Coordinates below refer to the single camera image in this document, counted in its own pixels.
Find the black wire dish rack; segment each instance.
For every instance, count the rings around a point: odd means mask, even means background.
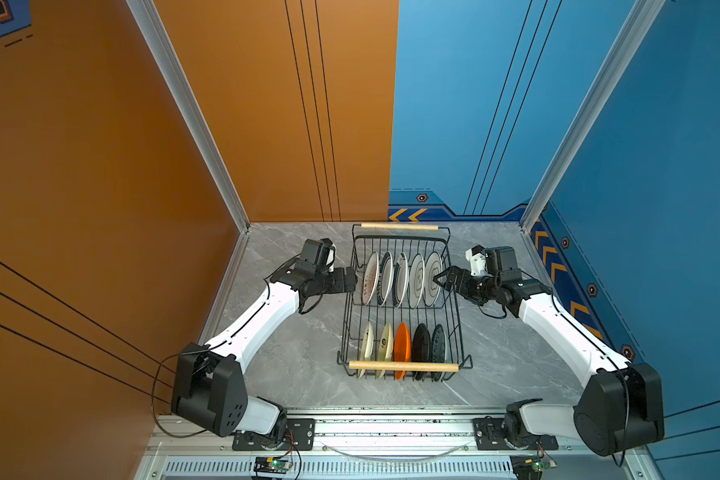
[[[379,292],[382,282],[382,258],[386,253],[390,254],[392,261],[400,257],[400,254],[407,256],[408,268],[412,266],[413,258],[421,254],[424,261],[435,252],[441,257],[442,270],[446,270],[451,265],[451,255],[448,252],[448,241],[451,239],[451,230],[447,227],[436,227],[432,225],[411,225],[404,224],[398,228],[405,230],[428,230],[417,231],[416,234],[356,234],[357,228],[383,228],[393,230],[394,224],[356,224],[352,227],[352,266],[358,276],[357,288],[355,292],[347,293],[346,305],[344,309],[344,321],[342,325],[342,345],[337,354],[336,363],[344,366],[347,375],[355,376],[358,370],[349,369],[350,360],[365,360],[362,358],[361,344],[365,335],[365,329],[370,323],[373,330],[374,346],[372,349],[371,360],[376,360],[376,355],[382,342],[382,333],[384,327],[389,323],[392,325],[392,336],[398,331],[398,327],[402,322],[406,323],[410,331],[411,337],[420,324],[427,327],[429,335],[433,334],[437,325],[441,325],[446,333],[447,346],[446,357],[443,363],[457,364],[459,370],[469,370],[472,368],[472,355],[464,352],[464,339],[461,335],[461,318],[458,312],[457,295],[453,292],[441,289],[437,299],[430,306],[427,305],[422,298],[418,304],[413,307],[410,303],[409,294],[403,295],[402,303],[395,305],[393,293],[389,294],[389,298],[383,305],[379,305],[377,300],[377,292]],[[378,282],[374,288],[374,293],[370,302],[363,305],[362,291],[365,269],[368,267],[368,261],[373,253],[378,255],[379,274]],[[376,379],[375,370],[367,370],[362,378]],[[384,379],[395,378],[395,371],[385,370]],[[423,379],[429,378],[432,381],[447,381],[455,375],[455,372],[434,373],[434,372],[406,372],[403,379]]]

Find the marble tile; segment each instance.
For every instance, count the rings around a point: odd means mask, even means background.
[[[512,246],[520,268],[536,265],[516,224],[447,223],[451,263],[468,268],[464,252],[474,245]],[[442,235],[425,233],[424,235]],[[307,238],[330,238],[336,264],[349,264],[352,224],[254,224],[240,269],[226,302],[218,332],[228,327],[265,288],[262,278],[301,251]],[[357,379],[337,365],[342,337],[344,295],[325,296],[305,315],[292,316],[264,343],[246,371],[249,395],[289,407],[311,406],[506,406],[541,397],[576,403],[581,387],[563,360],[530,327],[511,314],[496,320],[466,301],[459,303],[464,350],[474,368],[447,382]],[[495,304],[483,310],[499,315]]]

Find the orange wall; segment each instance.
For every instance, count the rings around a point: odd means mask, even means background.
[[[398,0],[155,4],[251,221],[386,218]]]
[[[125,2],[31,13],[33,36],[0,50],[0,260],[162,359],[200,334],[234,224]],[[154,373],[2,266],[0,292]],[[0,325],[133,387],[0,327],[0,478],[132,476],[149,375],[1,295]]]

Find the rack handle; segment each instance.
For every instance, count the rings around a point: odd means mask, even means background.
[[[458,372],[457,363],[374,362],[350,360],[350,370],[405,370],[406,372]]]
[[[411,222],[410,224],[401,222],[363,222],[360,227],[383,228],[386,230],[430,230],[433,232],[438,230],[437,225],[421,224],[419,222]]]

